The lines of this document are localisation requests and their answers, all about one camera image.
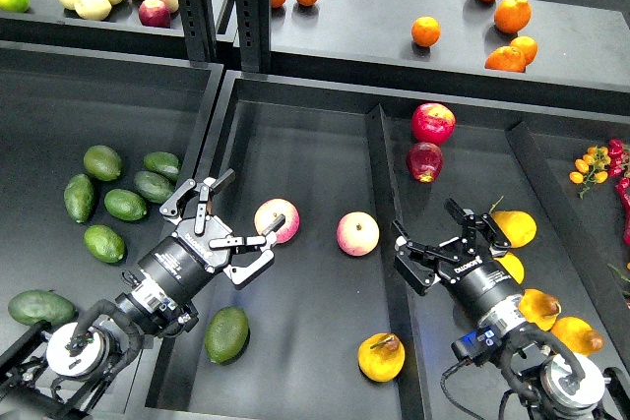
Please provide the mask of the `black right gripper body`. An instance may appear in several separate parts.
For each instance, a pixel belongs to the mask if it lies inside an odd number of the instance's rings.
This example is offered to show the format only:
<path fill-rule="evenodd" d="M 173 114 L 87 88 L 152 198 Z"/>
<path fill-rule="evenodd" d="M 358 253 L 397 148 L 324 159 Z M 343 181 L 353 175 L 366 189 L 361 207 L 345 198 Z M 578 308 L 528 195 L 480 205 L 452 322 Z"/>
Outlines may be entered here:
<path fill-rule="evenodd" d="M 454 265 L 447 263 L 455 275 L 440 276 L 441 282 L 476 325 L 491 314 L 497 315 L 500 303 L 508 301 L 518 306 L 523 296 L 521 286 L 487 247 L 478 246 L 479 254 L 473 256 L 466 253 L 459 237 L 453 237 L 441 243 L 440 249 L 458 257 Z"/>

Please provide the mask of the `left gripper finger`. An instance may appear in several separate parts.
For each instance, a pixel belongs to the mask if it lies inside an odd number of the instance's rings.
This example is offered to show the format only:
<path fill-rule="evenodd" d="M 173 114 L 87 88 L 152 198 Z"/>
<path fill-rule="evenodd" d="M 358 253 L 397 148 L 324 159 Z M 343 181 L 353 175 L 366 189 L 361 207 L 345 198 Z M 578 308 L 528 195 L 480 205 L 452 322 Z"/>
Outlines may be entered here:
<path fill-rule="evenodd" d="M 285 224 L 285 215 L 279 214 L 257 236 L 226 236 L 214 238 L 208 242 L 208 248 L 213 252 L 227 252 L 220 263 L 209 264 L 212 274 L 223 272 L 236 289 L 242 289 L 274 262 L 273 248 L 278 243 L 277 232 Z M 259 256 L 246 267 L 234 266 L 232 257 L 247 253 L 259 253 Z"/>
<path fill-rule="evenodd" d="M 173 194 L 159 207 L 161 216 L 178 226 L 183 222 L 183 212 L 186 205 L 193 199 L 197 199 L 194 216 L 193 231 L 195 235 L 203 235 L 206 229 L 206 220 L 213 197 L 231 184 L 235 179 L 235 171 L 229 168 L 218 178 L 207 177 L 197 182 L 187 179 Z"/>

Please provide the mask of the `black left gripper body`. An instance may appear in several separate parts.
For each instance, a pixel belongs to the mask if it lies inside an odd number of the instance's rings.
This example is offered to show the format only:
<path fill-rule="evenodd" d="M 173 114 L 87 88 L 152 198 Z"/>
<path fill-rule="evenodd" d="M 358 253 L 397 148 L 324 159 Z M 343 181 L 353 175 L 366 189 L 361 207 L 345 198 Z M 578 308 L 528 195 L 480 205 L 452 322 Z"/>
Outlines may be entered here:
<path fill-rule="evenodd" d="M 232 230 L 217 216 L 208 216 L 202 235 L 194 220 L 182 220 L 174 231 L 143 257 L 138 266 L 176 305 L 190 302 L 229 261 L 227 249 L 210 248 L 210 241 L 230 236 Z"/>

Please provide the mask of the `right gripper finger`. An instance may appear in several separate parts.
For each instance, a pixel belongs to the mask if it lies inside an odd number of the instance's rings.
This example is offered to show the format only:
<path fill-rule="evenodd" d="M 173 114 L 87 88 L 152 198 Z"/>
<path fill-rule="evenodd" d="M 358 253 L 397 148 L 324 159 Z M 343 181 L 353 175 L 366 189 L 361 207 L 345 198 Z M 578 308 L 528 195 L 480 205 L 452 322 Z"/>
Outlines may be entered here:
<path fill-rule="evenodd" d="M 413 241 L 397 219 L 391 227 L 396 236 L 394 267 L 416 294 L 424 296 L 436 283 L 455 285 L 461 280 L 455 272 L 457 255 Z"/>
<path fill-rule="evenodd" d="M 461 235 L 444 243 L 451 263 L 468 263 L 475 258 L 485 262 L 504 257 L 512 249 L 508 237 L 488 212 L 463 209 L 451 198 L 445 201 L 444 209 L 461 226 Z"/>

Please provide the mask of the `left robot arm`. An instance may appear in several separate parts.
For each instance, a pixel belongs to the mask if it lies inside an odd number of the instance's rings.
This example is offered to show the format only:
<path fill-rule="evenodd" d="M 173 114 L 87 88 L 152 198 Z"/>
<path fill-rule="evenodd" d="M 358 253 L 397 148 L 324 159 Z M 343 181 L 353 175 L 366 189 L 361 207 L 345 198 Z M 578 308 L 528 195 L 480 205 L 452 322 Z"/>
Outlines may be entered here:
<path fill-rule="evenodd" d="M 129 293 L 99 300 L 77 321 L 57 329 L 36 322 L 1 356 L 1 416 L 4 419 L 88 419 L 114 379 L 141 354 L 146 337 L 174 337 L 198 322 L 192 302 L 223 272 L 237 288 L 274 260 L 283 214 L 255 236 L 236 236 L 212 214 L 213 197 L 235 177 L 185 181 L 161 205 L 174 224 L 126 272 Z"/>

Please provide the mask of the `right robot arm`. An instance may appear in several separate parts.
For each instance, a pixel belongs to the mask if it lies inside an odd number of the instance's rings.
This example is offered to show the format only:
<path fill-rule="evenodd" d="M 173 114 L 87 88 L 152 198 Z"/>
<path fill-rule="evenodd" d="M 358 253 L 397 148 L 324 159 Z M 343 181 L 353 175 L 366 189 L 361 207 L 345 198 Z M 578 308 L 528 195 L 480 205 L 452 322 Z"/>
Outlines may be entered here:
<path fill-rule="evenodd" d="M 508 385 L 499 404 L 519 399 L 531 419 L 608 419 L 605 397 L 618 418 L 629 416 L 629 381 L 616 368 L 600 369 L 521 310 L 525 292 L 500 263 L 512 245 L 490 213 L 445 202 L 461 233 L 437 246 L 413 241 L 394 221 L 394 266 L 419 295 L 442 284 L 472 320 L 474 329 L 451 345 L 457 362 L 442 383 L 469 365 L 491 363 Z"/>

